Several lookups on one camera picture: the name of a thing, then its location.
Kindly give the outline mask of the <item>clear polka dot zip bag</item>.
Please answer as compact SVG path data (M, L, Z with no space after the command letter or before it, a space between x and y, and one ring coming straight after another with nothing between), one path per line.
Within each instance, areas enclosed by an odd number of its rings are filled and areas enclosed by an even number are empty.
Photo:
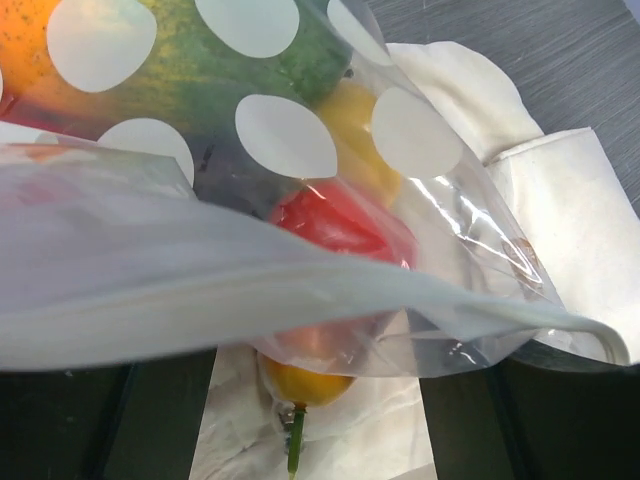
M84 93L131 78L158 25L146 1L51 1L56 71ZM298 32L301 1L191 1L205 28L249 59ZM250 94L233 127L244 151L294 180L263 218L199 199L183 136L136 118L83 140L1 116L1 364L48 370L129 362L235 342L296 367L322 360L278 339L303 327L390 313L353 377L438 377L485 368L531 339L627 364L610 326L567 311L476 156L387 49L362 1L322 1L352 52L342 79L377 97L371 135L403 177L387 208L418 243L413 269L338 254L269 221L285 197L338 180L316 114Z

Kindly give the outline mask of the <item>green fake fruit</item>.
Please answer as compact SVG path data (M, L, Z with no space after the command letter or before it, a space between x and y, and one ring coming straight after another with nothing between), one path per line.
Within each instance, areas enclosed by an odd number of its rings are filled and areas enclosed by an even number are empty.
M56 71L46 43L51 1L1 5L1 116L66 136L96 140L116 124L160 120L186 140L195 167L195 193L257 218L294 180L259 166L233 127L238 102L250 94L281 96L316 106L343 78L352 57L329 30L322 1L301 1L293 43L271 59L249 59L205 28L191 1L146 1L158 30L149 57L131 78L102 93L84 93Z

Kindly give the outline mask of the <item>yellow fake lemon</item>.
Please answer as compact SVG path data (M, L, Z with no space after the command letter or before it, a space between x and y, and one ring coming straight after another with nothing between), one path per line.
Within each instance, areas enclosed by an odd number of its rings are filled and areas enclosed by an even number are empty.
M364 86L342 79L316 109L338 154L339 176L389 208L403 177L380 156L371 135L377 97Z

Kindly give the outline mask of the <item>red yellow fake pear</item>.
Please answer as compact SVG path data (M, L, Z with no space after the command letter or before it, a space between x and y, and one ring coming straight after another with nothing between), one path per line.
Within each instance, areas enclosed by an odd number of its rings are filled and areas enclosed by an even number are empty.
M360 255L405 269L416 265L418 243L408 227L370 194L338 180L320 181L285 197L269 221L334 253ZM292 406L292 421L285 428L291 479L299 467L307 410L333 403L351 387L353 376L335 372L360 363L365 348L359 339L368 339L391 318L390 313L383 313L303 327L278 336L303 356L324 361L327 366L320 373L257 355L262 379L272 396Z

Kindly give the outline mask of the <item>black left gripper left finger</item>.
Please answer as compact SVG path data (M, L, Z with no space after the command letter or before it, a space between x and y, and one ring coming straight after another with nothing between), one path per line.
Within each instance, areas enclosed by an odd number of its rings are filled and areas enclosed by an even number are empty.
M2 374L2 478L188 478L214 360Z

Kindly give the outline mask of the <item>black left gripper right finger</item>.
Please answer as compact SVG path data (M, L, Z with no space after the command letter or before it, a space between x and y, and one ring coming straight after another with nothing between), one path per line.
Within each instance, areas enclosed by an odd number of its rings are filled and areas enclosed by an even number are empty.
M639 369L508 359L420 382L441 479L636 479Z

